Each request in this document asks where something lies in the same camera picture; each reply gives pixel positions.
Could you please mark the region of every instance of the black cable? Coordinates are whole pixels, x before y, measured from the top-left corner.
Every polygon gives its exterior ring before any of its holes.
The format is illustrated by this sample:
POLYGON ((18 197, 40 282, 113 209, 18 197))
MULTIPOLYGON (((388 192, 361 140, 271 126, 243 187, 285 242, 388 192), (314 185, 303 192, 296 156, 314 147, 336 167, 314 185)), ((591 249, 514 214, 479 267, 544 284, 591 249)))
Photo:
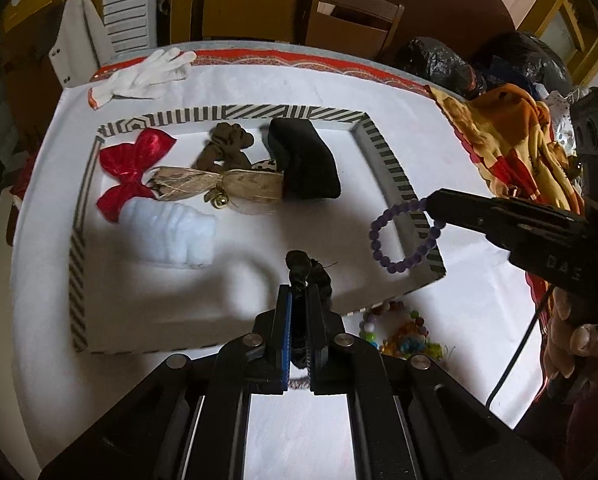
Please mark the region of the black cable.
POLYGON ((490 404, 492 404, 492 400, 495 398, 496 394, 499 393, 499 390, 503 386, 503 383, 506 382, 506 379, 508 379, 508 376, 510 375, 512 368, 516 364, 516 360, 519 359, 519 355, 521 355, 521 352, 524 351, 525 344, 528 342, 528 339, 530 338, 530 334, 532 333, 532 330, 534 329, 534 324, 539 319, 539 316, 541 316, 541 313, 545 310, 545 307, 548 304, 548 298, 550 297, 550 295, 552 294, 553 291, 554 291, 554 285, 550 285, 548 287, 548 290, 545 291, 543 298, 541 298, 539 306, 537 307, 537 310, 535 311, 534 316, 532 316, 532 320, 530 321, 530 324, 528 325, 528 329, 525 331, 525 334, 524 334, 523 338, 521 339, 521 343, 519 343, 519 346, 516 348, 516 352, 514 352, 512 359, 508 363, 508 367, 503 372, 503 375, 499 379, 499 382, 496 384, 495 389, 492 390, 490 397, 488 397, 488 400, 486 400, 486 408, 487 409, 490 409, 490 404))

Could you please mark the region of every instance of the white tablecloth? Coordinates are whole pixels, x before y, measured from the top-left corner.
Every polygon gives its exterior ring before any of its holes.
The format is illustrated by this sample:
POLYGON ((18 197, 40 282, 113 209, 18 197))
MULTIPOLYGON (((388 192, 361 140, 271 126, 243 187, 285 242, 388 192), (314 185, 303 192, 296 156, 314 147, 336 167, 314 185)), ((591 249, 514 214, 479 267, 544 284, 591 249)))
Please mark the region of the white tablecloth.
MULTIPOLYGON (((232 103, 365 110, 419 196, 441 187, 488 194, 434 101, 375 82, 300 68, 199 66, 156 101, 116 100, 94 111, 87 105, 86 92, 86 86, 67 89, 60 99, 26 193, 12 255, 14 377, 42 466, 165 358, 76 354, 71 347, 70 229, 78 186, 100 124, 156 110, 232 103)), ((483 402, 532 315, 530 292, 524 273, 509 265, 507 254, 482 235, 448 226, 439 247, 447 276, 411 294, 409 302, 425 316, 434 339, 454 347, 450 373, 483 402)), ((358 322, 347 319, 348 331, 358 333, 358 322)), ((535 330, 495 399, 494 412, 510 426, 540 387, 539 345, 535 330)), ((186 353, 197 357, 213 351, 186 353)), ((246 478, 353 478, 346 410, 344 397, 315 399, 307 391, 256 397, 246 478)))

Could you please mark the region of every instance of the colorful bead bracelet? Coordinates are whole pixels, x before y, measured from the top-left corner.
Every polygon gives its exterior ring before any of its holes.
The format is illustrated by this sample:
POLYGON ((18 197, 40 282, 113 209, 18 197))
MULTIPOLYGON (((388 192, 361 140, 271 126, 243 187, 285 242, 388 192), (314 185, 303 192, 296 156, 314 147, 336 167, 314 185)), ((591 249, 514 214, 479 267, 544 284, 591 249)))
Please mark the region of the colorful bead bracelet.
POLYGON ((421 243, 417 250, 403 259, 400 262, 391 262, 390 258, 384 256, 381 252, 381 242, 379 241, 379 231, 381 228, 386 227, 388 222, 401 213, 409 213, 414 211, 425 211, 426 210, 426 199, 422 200, 409 200, 401 204, 395 204, 392 207, 386 209, 383 214, 377 217, 377 220, 370 224, 370 248, 373 250, 373 258, 379 262, 381 267, 385 267, 389 273, 394 274, 395 272, 405 272, 408 269, 420 264, 423 258, 435 247, 437 244, 437 238, 441 236, 441 229, 445 227, 445 222, 441 220, 435 220, 433 226, 430 228, 428 237, 421 243))
POLYGON ((379 345, 375 335, 375 323, 378 317, 388 310, 406 312, 406 307, 402 301, 387 301, 370 309, 364 313, 364 320, 360 323, 359 337, 378 348, 381 353, 392 357, 408 359, 412 354, 425 354, 436 362, 441 362, 444 359, 444 348, 428 338, 429 332, 425 326, 425 320, 416 310, 410 312, 410 320, 401 325, 392 336, 379 345))

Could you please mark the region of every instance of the black plastic bag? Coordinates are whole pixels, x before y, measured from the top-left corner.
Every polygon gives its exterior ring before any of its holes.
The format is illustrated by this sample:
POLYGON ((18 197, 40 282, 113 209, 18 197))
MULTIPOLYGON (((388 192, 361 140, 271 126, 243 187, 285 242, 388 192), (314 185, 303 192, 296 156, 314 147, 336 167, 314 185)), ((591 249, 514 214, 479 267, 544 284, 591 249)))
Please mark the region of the black plastic bag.
POLYGON ((512 65, 530 83, 543 84, 548 92, 557 90, 566 96, 574 89, 570 73, 561 58, 529 32, 506 32, 493 38, 472 56, 470 64, 485 72, 490 69, 495 57, 512 65))
POLYGON ((521 70, 505 59, 501 59, 499 56, 492 56, 490 66, 480 66, 479 69, 479 72, 483 74, 486 79, 488 90, 499 88, 506 83, 512 83, 528 92, 535 101, 541 101, 541 96, 534 85, 528 81, 521 70))
POLYGON ((394 67, 474 99, 487 90, 483 76, 450 47, 434 38, 415 38, 395 55, 394 67))

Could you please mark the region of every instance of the table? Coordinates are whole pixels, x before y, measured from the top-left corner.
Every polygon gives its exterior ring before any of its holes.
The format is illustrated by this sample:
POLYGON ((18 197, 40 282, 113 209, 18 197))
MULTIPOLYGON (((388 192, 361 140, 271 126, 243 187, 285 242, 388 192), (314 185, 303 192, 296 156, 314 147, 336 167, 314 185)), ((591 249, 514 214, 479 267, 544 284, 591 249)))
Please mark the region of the table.
POLYGON ((392 64, 399 47, 417 36, 442 41, 463 59, 470 59, 488 40, 514 32, 514 23, 501 0, 387 0, 406 11, 384 61, 392 64))
MULTIPOLYGON (((290 49, 275 44, 254 44, 247 55, 246 45, 233 45, 232 55, 223 43, 192 45, 198 52, 205 48, 207 63, 152 102, 115 100, 95 111, 87 105, 90 85, 66 89, 61 96, 26 192, 12 256, 14 382, 41 466, 166 358, 163 353, 77 354, 71 348, 66 305, 70 229, 99 124, 151 110, 229 102, 360 109, 375 118, 419 196, 441 187, 488 195, 435 102, 404 73, 382 72, 377 64, 316 49, 292 47, 295 57, 288 57, 290 49), (214 45, 220 48, 215 58, 209 52, 214 45), (320 61, 315 54, 322 56, 320 61), (312 64, 307 62, 310 56, 312 64), (329 57, 332 71, 324 72, 324 58, 329 57), (230 64, 211 64, 212 59, 230 64), (268 65, 239 64, 238 59, 260 59, 268 65), (377 82, 381 74, 387 83, 377 82)), ((482 235, 448 226, 439 247, 447 276, 410 294, 408 300, 426 317, 435 338, 454 347, 450 373, 484 402, 532 315, 528 286, 524 273, 508 264, 507 254, 482 235)), ((345 323, 349 332, 359 332, 359 315, 345 323)), ((196 358, 214 351, 217 348, 186 354, 196 358)), ((540 335, 535 330, 493 404, 494 412, 510 426, 518 422, 541 385, 539 351, 540 335)), ((306 390, 274 398, 255 396, 251 410, 246 478, 354 478, 343 396, 315 398, 306 390), (272 456, 277 459, 271 464, 272 456)))

